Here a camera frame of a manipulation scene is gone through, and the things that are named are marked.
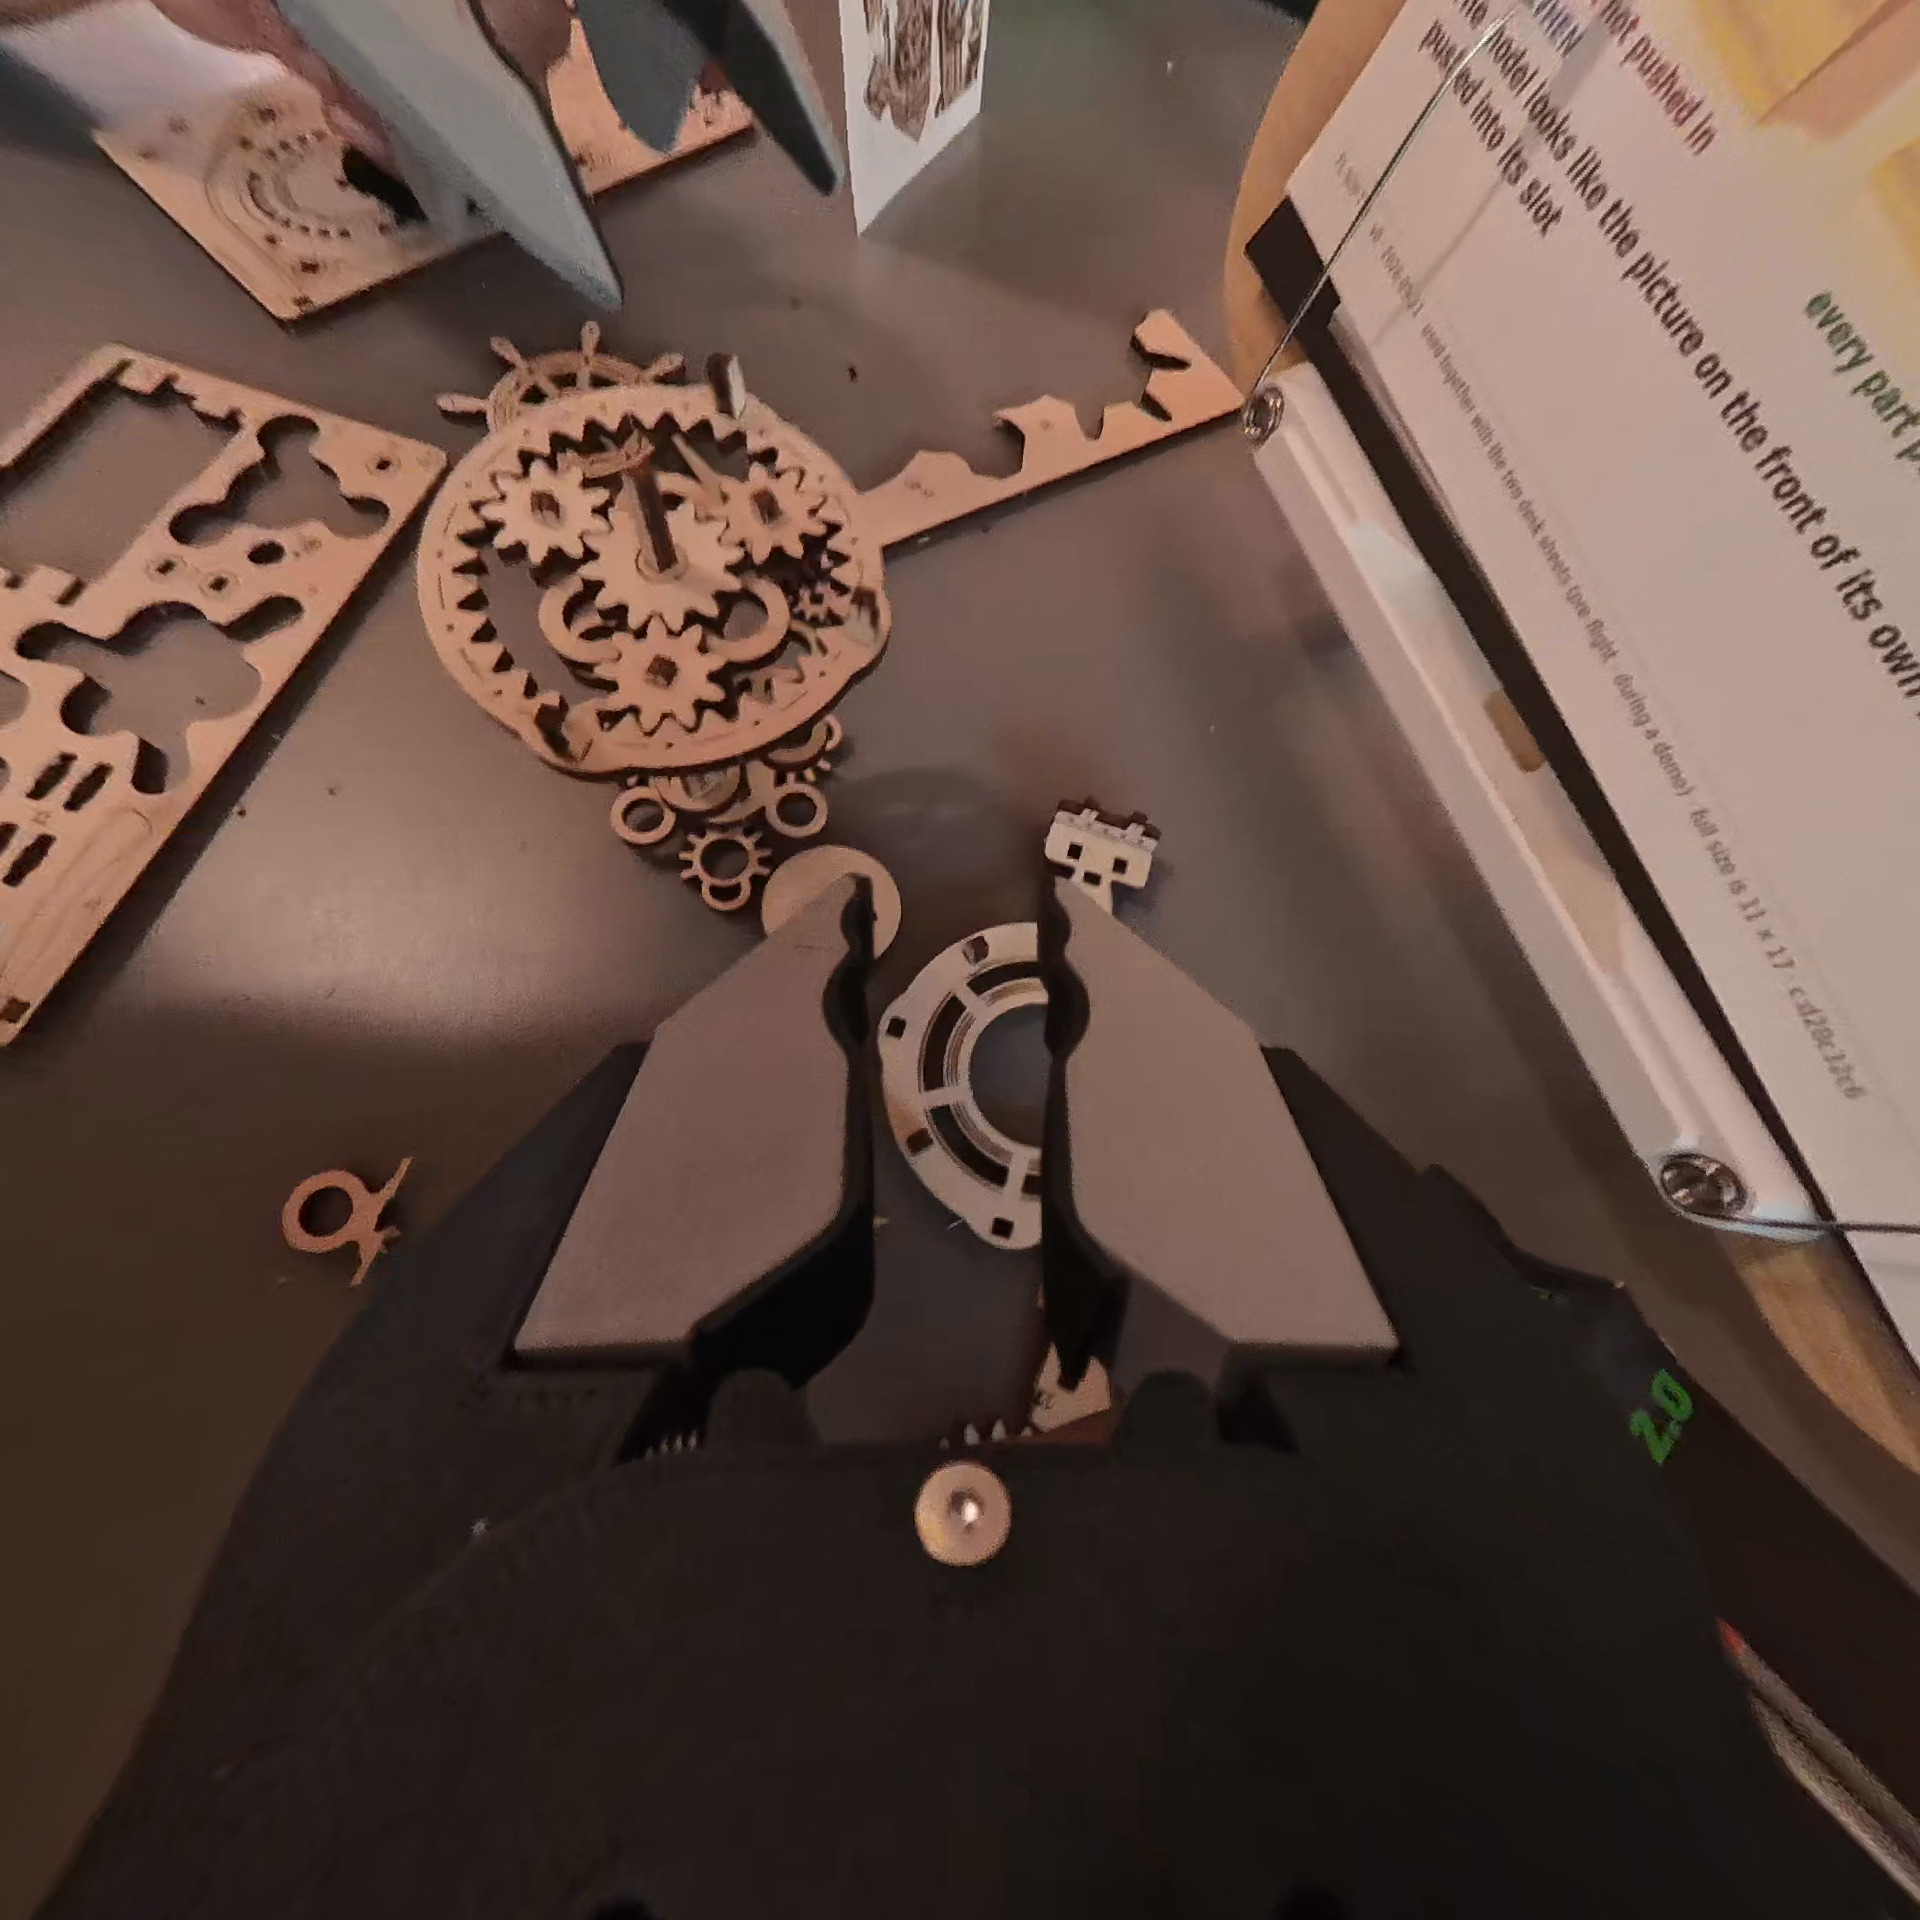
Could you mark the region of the small wooden loop piece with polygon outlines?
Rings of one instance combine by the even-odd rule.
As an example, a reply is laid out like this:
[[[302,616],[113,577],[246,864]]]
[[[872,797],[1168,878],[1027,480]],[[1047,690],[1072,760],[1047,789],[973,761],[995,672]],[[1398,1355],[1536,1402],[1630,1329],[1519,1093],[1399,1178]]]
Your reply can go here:
[[[352,1258],[350,1286],[365,1286],[401,1234],[391,1211],[411,1166],[411,1158],[401,1158],[381,1184],[369,1184],[350,1169],[312,1172],[281,1202],[281,1244],[302,1258]]]

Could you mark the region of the round wooden frame with tab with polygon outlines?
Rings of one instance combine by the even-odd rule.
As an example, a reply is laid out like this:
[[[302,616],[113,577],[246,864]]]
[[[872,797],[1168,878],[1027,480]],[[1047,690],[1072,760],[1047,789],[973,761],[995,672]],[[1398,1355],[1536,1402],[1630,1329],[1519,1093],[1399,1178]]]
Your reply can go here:
[[[1058,805],[1042,840],[1055,878],[1113,913],[1118,890],[1147,885],[1161,827],[1141,811]],[[1031,920],[973,931],[935,954],[885,1009],[883,1107],[907,1171],[946,1214],[1002,1252],[1041,1244],[1041,1147],[981,1107],[974,1057],[1002,1020],[1042,1013],[1041,931]]]

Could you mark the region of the small wooden sheet with dial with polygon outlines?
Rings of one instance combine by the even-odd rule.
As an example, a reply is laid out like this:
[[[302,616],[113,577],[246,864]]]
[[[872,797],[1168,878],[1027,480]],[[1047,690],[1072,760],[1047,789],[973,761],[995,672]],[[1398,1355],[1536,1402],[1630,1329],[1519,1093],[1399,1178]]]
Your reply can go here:
[[[278,321],[306,321],[488,243],[474,203],[424,192],[350,149],[313,88],[283,77],[98,131],[102,152]]]

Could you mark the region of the jagged wooden offcut strip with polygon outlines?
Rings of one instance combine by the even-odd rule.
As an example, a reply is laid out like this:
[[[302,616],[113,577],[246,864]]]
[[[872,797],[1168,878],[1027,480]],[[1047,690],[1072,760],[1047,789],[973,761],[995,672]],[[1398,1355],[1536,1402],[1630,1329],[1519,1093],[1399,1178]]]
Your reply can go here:
[[[1245,396],[1229,370],[1170,310],[1147,310],[1133,348],[1144,363],[1141,393],[1107,404],[1098,429],[1055,396],[1002,410],[995,422],[1016,437],[1017,469],[984,473],[954,451],[925,448],[862,493],[864,526],[885,548],[911,545],[1242,414]]]

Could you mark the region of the white illustrated booklet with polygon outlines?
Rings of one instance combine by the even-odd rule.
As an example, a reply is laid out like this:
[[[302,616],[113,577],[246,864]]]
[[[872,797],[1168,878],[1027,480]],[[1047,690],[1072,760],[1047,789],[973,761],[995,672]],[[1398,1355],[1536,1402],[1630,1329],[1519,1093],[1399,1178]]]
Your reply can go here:
[[[977,121],[991,2],[841,2],[856,230],[879,218]]]

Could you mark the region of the small wooden piece with holes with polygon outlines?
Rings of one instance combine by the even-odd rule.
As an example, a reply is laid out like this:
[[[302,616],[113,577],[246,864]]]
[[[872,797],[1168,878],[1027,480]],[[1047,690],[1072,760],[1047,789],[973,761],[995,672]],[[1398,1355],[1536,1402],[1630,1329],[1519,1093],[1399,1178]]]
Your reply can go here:
[[[1070,1384],[1058,1348],[1047,1344],[1031,1388],[1024,1429],[1057,1433],[1111,1411],[1113,1386],[1102,1362],[1098,1358],[1089,1360],[1087,1369]]]

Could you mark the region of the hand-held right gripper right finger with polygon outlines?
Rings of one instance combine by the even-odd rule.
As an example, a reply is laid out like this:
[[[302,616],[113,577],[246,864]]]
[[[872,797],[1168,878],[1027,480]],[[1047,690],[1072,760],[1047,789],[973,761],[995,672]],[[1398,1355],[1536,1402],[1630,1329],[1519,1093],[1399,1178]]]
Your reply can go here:
[[[1249,1022],[1057,881],[1041,909],[1041,1254],[1061,1388],[1402,1355],[1352,1225]]]

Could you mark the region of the plain wooden part sheet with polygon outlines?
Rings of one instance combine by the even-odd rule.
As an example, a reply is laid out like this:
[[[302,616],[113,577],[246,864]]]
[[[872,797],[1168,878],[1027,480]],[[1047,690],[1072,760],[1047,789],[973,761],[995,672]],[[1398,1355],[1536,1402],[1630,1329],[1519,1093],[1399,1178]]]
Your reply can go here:
[[[698,85],[674,145],[666,152],[649,146],[618,116],[578,21],[571,22],[567,54],[547,73],[547,92],[559,133],[592,197],[705,154],[754,125],[752,112],[730,88]]]

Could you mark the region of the printed instruction sheet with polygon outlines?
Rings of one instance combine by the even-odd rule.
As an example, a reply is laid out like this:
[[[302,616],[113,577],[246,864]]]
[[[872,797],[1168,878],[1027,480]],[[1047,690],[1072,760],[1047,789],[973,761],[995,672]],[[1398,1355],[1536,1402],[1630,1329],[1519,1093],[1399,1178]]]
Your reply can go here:
[[[1402,5],[1337,316],[1915,1348],[1915,5]]]

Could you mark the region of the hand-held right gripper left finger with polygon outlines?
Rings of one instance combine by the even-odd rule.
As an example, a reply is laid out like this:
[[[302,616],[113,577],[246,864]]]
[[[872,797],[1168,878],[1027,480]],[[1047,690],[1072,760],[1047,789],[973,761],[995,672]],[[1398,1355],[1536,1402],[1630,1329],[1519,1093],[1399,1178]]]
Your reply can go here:
[[[830,881],[648,1042],[529,1362],[827,1364],[874,1307],[874,890]]]

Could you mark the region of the large punched-out wooden sheet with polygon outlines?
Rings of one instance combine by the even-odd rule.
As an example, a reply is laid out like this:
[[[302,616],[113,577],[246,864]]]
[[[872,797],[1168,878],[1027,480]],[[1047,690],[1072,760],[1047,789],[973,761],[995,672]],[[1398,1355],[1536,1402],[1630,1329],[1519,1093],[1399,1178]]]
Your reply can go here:
[[[3,1030],[14,1044],[203,801],[215,777],[411,529],[448,459],[336,417],[110,344],[6,429],[6,480],[55,448],[96,401],[170,401],[221,435],[206,461],[93,574],[6,564]],[[78,662],[195,618],[251,685],[230,712],[195,702],[177,776],[133,728],[85,728]]]

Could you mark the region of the light wooden stand board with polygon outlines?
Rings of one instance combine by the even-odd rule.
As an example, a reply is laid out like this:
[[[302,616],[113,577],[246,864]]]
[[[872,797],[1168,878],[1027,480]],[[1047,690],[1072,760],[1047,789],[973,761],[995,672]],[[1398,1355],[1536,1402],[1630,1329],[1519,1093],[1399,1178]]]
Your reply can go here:
[[[1249,246],[1270,219],[1283,213],[1294,169],[1350,94],[1399,12],[1402,5],[1325,5],[1325,14],[1303,32],[1298,48],[1291,52],[1255,133],[1240,181],[1223,268],[1232,370],[1246,401],[1265,360],[1279,345],[1285,324],[1321,273],[1317,254],[1311,250],[1303,266],[1303,288],[1272,294]],[[1545,728],[1533,728],[1513,707],[1513,692],[1520,690],[1520,667],[1494,659],[1494,648],[1512,643],[1512,630],[1458,546],[1448,509],[1426,488],[1419,467],[1405,453],[1381,402],[1335,339],[1330,306],[1330,291],[1326,291],[1313,321],[1287,353],[1283,372],[1307,366],[1325,377],[1337,411],[1376,469],[1383,492],[1405,520],[1419,555],[1454,594],[1478,645],[1504,685],[1504,698],[1523,725],[1520,742],[1545,754]],[[1591,824],[1583,814],[1581,819],[1601,845]],[[1632,907],[1651,937],[1648,913]],[[1669,961],[1667,968],[1687,995]],[[1712,1030],[1711,1037],[1720,1044],[1729,1066],[1735,1068],[1733,1044],[1718,1041]],[[1778,1241],[1721,1232],[1672,1211],[1651,1178],[1648,1184],[1669,1216],[1683,1221],[1696,1241],[1711,1244],[1718,1259],[1733,1269],[1754,1312],[1792,1364],[1811,1380],[1811,1388],[1881,1453],[1905,1473],[1915,1474],[1915,1358],[1909,1355],[1875,1289],[1858,1272],[1856,1259],[1842,1251],[1840,1238]]]

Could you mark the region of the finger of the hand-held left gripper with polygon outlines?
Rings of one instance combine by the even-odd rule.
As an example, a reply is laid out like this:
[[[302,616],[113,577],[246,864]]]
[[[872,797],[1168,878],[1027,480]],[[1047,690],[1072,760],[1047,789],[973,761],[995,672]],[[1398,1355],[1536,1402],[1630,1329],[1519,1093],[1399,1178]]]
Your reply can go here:
[[[467,2],[288,2],[295,32],[375,109],[429,208],[478,206],[586,301],[623,277],[545,92]]]
[[[609,102],[648,146],[678,145],[715,66],[814,190],[841,190],[847,155],[787,5],[582,2],[578,22]]]

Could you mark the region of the cluster of small wooden rings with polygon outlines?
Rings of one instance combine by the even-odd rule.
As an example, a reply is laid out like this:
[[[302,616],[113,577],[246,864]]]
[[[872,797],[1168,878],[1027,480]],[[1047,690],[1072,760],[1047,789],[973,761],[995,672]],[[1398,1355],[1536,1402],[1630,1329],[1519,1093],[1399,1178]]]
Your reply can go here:
[[[637,776],[609,805],[613,834],[680,869],[705,905],[752,905],[787,850],[817,841],[830,820],[825,781],[847,731],[830,714],[803,734],[698,776]]]

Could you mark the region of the black model kit box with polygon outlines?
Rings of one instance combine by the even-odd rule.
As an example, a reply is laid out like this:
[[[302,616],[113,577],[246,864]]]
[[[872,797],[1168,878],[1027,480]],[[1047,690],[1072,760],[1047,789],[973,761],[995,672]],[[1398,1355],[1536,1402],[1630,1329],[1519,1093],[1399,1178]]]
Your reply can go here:
[[[1619,1408],[1707,1577],[1785,1810],[1837,1885],[1823,1915],[1919,1915],[1919,1597],[1695,1380],[1627,1293],[1528,1273]]]

